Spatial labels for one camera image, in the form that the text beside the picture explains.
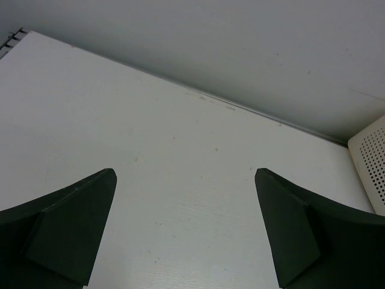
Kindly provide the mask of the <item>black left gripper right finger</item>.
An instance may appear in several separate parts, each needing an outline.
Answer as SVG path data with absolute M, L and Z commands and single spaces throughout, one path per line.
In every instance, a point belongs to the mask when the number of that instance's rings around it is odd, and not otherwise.
M 280 288 L 384 288 L 384 217 L 255 174 Z

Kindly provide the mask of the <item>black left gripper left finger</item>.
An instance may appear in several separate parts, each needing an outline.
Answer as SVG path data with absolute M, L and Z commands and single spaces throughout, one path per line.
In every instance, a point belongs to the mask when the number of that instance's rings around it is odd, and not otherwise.
M 103 169 L 1 211 L 1 288 L 86 287 L 116 185 Z

